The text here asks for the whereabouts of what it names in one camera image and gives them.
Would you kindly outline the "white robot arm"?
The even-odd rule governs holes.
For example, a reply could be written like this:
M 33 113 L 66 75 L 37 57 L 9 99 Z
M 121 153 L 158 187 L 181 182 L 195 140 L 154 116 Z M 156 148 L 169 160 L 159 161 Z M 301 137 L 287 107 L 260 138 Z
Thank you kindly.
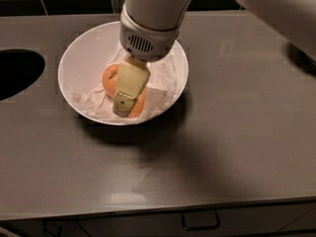
M 128 57 L 119 65 L 113 111 L 125 118 L 149 79 L 148 62 L 164 58 L 192 0 L 124 0 L 119 41 Z M 310 60 L 316 60 L 316 0 L 236 0 Z

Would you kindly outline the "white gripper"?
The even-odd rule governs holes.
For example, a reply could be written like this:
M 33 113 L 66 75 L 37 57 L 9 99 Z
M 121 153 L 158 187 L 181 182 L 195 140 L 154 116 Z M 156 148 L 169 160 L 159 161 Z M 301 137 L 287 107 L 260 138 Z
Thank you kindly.
M 161 31 L 143 27 L 128 15 L 126 8 L 122 9 L 119 41 L 131 56 L 118 67 L 113 106 L 117 116 L 127 118 L 130 115 L 149 81 L 146 62 L 163 59 L 172 49 L 179 32 L 180 28 Z

